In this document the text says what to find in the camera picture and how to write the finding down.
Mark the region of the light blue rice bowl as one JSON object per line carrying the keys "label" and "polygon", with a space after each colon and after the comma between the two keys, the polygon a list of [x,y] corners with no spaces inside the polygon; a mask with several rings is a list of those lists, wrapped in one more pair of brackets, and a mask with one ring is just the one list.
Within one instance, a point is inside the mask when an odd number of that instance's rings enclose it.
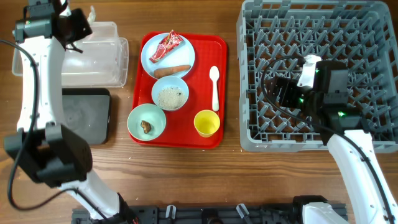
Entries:
{"label": "light blue rice bowl", "polygon": [[188,101],[189,88],[179,77],[163,77],[153,85],[151,97],[159,108],[177,111]]}

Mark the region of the white tissue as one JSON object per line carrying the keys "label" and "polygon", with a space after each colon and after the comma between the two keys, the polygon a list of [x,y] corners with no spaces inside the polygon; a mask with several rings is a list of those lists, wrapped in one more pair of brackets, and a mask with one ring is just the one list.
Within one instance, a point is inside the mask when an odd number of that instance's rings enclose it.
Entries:
{"label": "white tissue", "polygon": [[92,24],[92,23],[94,23],[95,19],[96,19],[95,8],[94,8],[94,6],[90,6],[90,13],[87,17],[87,21],[89,24]]}

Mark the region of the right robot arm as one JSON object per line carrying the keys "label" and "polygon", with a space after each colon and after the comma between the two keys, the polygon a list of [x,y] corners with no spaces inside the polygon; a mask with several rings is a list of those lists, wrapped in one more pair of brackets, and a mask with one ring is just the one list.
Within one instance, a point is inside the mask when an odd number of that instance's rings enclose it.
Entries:
{"label": "right robot arm", "polygon": [[281,113],[320,134],[343,177],[357,223],[397,223],[392,196],[361,110],[348,104],[349,71],[337,61],[304,62],[299,80],[274,77],[259,83],[266,100]]}

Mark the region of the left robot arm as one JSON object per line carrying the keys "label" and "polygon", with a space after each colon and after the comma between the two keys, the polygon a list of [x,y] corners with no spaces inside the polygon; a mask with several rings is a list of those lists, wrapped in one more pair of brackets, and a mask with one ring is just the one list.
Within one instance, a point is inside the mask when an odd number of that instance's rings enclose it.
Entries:
{"label": "left robot arm", "polygon": [[33,182],[70,194],[87,209],[90,222],[138,223],[122,196],[93,170],[88,143],[65,124],[65,53],[91,33],[83,11],[70,9],[67,1],[31,0],[24,7],[11,44],[22,55],[22,109],[4,150]]}

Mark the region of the red snack wrapper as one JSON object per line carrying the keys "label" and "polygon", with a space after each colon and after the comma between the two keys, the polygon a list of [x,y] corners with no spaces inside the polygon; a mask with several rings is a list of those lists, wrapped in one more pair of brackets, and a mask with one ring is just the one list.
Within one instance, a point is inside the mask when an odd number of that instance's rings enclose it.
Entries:
{"label": "red snack wrapper", "polygon": [[155,53],[150,58],[152,63],[157,63],[163,59],[170,51],[178,47],[183,42],[182,37],[174,30],[171,30],[158,44]]}

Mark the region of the orange carrot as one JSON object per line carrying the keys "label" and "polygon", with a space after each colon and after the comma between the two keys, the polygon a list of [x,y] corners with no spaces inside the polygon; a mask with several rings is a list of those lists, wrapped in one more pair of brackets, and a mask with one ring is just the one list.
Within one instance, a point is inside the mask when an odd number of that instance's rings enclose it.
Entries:
{"label": "orange carrot", "polygon": [[191,68],[190,65],[179,65],[174,67],[167,67],[167,68],[159,68],[154,71],[154,76],[158,79],[173,75],[178,72],[186,71]]}

